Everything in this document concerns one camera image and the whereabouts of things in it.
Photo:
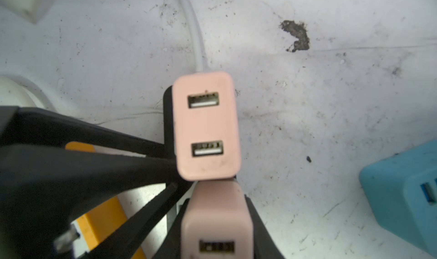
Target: white cable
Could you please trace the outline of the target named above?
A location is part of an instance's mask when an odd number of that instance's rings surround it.
[[[29,94],[16,82],[9,78],[0,76],[0,84],[6,87],[12,95],[14,95],[24,107],[36,107],[35,102],[30,98]]]
[[[191,41],[193,43],[194,59],[196,61],[196,72],[203,72],[207,66],[204,64],[205,50],[203,48],[202,37],[200,33],[199,23],[197,22],[196,14],[191,5],[190,0],[179,0],[182,5],[185,18],[187,19],[188,28],[190,30]]]

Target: pink charger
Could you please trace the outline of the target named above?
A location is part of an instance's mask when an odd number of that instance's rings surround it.
[[[178,172],[185,180],[230,178],[241,167],[234,84],[226,72],[196,73],[173,84]]]

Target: yellow object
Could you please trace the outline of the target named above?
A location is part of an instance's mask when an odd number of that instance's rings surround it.
[[[91,144],[69,142],[67,150],[96,152]],[[82,235],[90,250],[94,249],[110,234],[128,220],[118,198],[114,196],[77,219]],[[132,259],[145,259],[144,252],[139,248]]]

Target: usb port metal contact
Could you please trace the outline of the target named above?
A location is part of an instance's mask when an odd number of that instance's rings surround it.
[[[193,157],[221,155],[223,154],[223,142],[200,142],[191,144]]]
[[[219,93],[213,92],[208,94],[191,95],[188,97],[189,108],[202,108],[218,105]]]

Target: usb charger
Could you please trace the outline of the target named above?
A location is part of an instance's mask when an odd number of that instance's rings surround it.
[[[181,259],[253,259],[254,225],[237,181],[199,181],[180,235]]]
[[[231,178],[241,167],[238,117],[231,76],[182,76],[173,84],[178,172],[185,180]]]

